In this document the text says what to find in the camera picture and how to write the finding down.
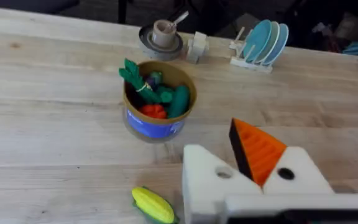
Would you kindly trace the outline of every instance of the bolt hole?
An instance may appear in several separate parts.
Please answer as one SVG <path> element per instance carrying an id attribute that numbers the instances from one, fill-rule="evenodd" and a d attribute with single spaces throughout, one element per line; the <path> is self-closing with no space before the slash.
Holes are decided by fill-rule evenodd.
<path id="1" fill-rule="evenodd" d="M 279 168 L 277 171 L 278 175 L 285 180 L 293 180 L 295 178 L 295 174 L 292 170 L 288 168 Z"/>
<path id="2" fill-rule="evenodd" d="M 230 170 L 228 167 L 217 167 L 215 173 L 222 179 L 229 179 L 233 176 L 232 170 Z"/>

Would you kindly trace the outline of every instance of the toy vegetable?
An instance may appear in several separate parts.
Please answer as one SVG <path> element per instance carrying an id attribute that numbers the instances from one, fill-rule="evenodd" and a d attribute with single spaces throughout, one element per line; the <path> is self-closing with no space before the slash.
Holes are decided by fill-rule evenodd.
<path id="1" fill-rule="evenodd" d="M 160 103 L 160 97 L 153 92 L 149 84 L 143 81 L 139 74 L 139 67 L 135 62 L 125 58 L 125 68 L 118 70 L 119 75 L 134 86 L 136 92 L 144 99 L 147 104 Z"/>
<path id="2" fill-rule="evenodd" d="M 152 87 L 153 90 L 155 90 L 162 82 L 161 72 L 150 73 L 149 77 L 146 79 L 146 82 Z"/>
<path id="3" fill-rule="evenodd" d="M 178 218 L 172 206 L 161 196 L 146 187 L 135 187 L 132 189 L 134 206 L 154 223 L 178 223 Z"/>
<path id="4" fill-rule="evenodd" d="M 160 96 L 162 103 L 171 103 L 174 94 L 171 88 L 160 85 L 155 92 Z"/>
<path id="5" fill-rule="evenodd" d="M 171 105 L 168 109 L 168 118 L 176 118 L 182 115 L 186 109 L 190 99 L 190 91 L 186 85 L 179 85 L 175 89 Z"/>
<path id="6" fill-rule="evenodd" d="M 165 112 L 164 108 L 161 105 L 144 105 L 143 107 L 141 107 L 140 112 L 152 118 L 167 118 L 167 112 Z"/>

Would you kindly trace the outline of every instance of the red toy tomato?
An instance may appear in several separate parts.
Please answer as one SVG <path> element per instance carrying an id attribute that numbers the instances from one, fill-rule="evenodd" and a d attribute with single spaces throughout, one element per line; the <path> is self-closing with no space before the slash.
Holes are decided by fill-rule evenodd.
<path id="1" fill-rule="evenodd" d="M 144 105 L 143 107 L 141 107 L 140 112 L 152 118 L 167 118 L 167 112 L 165 112 L 164 108 L 161 105 Z"/>

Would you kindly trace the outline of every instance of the orange object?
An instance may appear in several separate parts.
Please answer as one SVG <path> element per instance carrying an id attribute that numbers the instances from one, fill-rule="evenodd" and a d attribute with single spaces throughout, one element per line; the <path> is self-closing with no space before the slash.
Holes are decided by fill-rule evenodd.
<path id="1" fill-rule="evenodd" d="M 240 172 L 263 186 L 287 146 L 236 118 L 232 119 L 229 137 Z"/>
<path id="2" fill-rule="evenodd" d="M 167 118 L 167 112 L 165 112 L 164 108 L 161 105 L 144 105 L 143 107 L 141 107 L 140 112 L 152 118 Z"/>

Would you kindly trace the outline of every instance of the wooden table surface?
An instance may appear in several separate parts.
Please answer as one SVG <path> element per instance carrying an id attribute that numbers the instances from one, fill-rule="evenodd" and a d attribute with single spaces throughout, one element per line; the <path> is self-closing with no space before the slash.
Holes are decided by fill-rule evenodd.
<path id="1" fill-rule="evenodd" d="M 0 9 L 0 223 L 145 223 L 131 188 L 181 205 L 185 144 L 235 165 L 230 120 L 305 148 L 334 188 L 358 192 L 358 57 L 287 47 L 271 75 L 229 65 L 210 38 L 199 65 L 180 66 L 198 100 L 163 144 L 122 122 L 127 57 L 147 60 L 138 27 Z"/>

